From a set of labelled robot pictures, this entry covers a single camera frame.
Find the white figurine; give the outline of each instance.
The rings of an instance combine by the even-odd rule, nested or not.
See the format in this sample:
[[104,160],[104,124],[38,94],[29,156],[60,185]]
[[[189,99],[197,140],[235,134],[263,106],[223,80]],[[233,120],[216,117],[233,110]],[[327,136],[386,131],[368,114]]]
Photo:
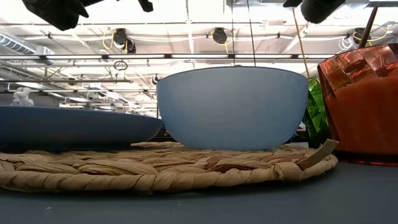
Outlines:
[[33,100],[29,99],[30,88],[20,87],[14,93],[11,106],[34,106]]

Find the light blue bowl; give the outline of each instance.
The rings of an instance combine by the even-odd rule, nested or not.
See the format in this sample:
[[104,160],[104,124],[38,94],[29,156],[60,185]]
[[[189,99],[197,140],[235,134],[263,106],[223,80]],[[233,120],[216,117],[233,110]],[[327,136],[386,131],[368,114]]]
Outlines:
[[296,132],[308,81],[264,67],[191,70],[157,84],[160,115],[171,136],[199,149],[272,149]]

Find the blue plate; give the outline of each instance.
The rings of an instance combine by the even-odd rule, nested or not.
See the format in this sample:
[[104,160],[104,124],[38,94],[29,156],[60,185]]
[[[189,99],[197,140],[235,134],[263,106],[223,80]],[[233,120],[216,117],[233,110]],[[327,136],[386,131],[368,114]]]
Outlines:
[[0,145],[29,149],[128,149],[153,138],[160,119],[105,111],[0,106]]
[[308,80],[264,67],[191,70],[157,84],[160,115],[178,142],[201,149],[260,150],[296,132]]

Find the table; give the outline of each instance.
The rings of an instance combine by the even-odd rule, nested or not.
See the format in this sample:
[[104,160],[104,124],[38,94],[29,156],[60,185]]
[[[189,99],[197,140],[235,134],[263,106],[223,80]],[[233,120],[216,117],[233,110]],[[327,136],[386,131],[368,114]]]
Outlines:
[[398,223],[398,167],[340,162],[301,183],[266,183],[179,194],[28,194],[0,190],[2,224]]

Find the woven placemat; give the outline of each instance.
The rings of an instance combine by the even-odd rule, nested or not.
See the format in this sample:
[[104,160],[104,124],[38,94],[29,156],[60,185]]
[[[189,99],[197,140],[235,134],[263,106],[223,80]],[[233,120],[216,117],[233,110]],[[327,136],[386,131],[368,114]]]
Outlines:
[[274,151],[189,149],[176,142],[146,142],[128,151],[52,154],[0,153],[0,186],[27,192],[60,190],[156,190],[230,187],[270,180],[300,181],[336,166],[336,142]]

